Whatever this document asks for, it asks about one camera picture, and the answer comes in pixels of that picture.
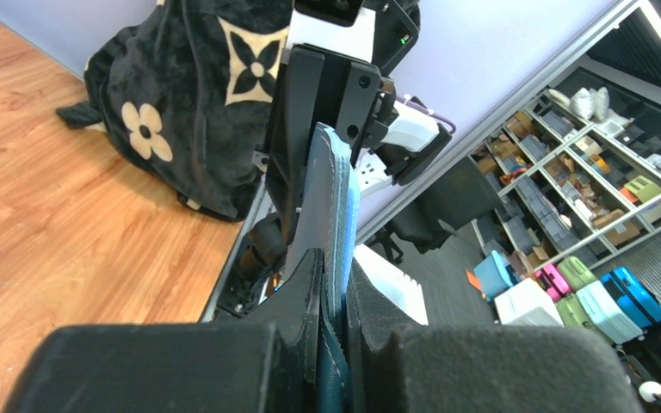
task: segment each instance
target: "bolt hole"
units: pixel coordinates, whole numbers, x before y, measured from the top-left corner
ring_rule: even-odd
[[[358,136],[358,126],[351,125],[346,132],[349,134],[349,138],[355,139],[355,137]]]
[[[361,86],[361,89],[367,88],[369,84],[371,84],[371,79],[366,75],[363,75],[358,79],[358,85]]]

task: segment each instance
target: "fluorescent tube light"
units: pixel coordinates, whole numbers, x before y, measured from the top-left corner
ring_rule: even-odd
[[[652,7],[650,0],[642,0],[639,8],[642,9],[643,13],[645,13],[647,21],[650,22],[652,28],[655,29],[655,33],[657,33],[661,39],[661,18],[658,15],[658,12],[655,11],[655,8]]]

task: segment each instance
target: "wood grain surface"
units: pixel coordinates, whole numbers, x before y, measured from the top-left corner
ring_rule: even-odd
[[[82,82],[0,25],[0,409],[66,324],[195,322],[239,224],[189,211],[54,109]]]

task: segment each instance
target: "office chair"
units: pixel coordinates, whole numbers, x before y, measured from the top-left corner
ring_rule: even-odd
[[[374,234],[389,262],[400,264],[404,252],[392,235],[413,243],[420,254],[444,245],[456,231],[502,204],[478,165],[465,157]]]

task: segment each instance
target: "black blanket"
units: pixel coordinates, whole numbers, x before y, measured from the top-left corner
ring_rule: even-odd
[[[70,127],[104,129],[187,207],[241,220],[259,182],[251,154],[264,138],[292,9],[289,0],[159,0],[90,58],[89,101],[58,114]]]

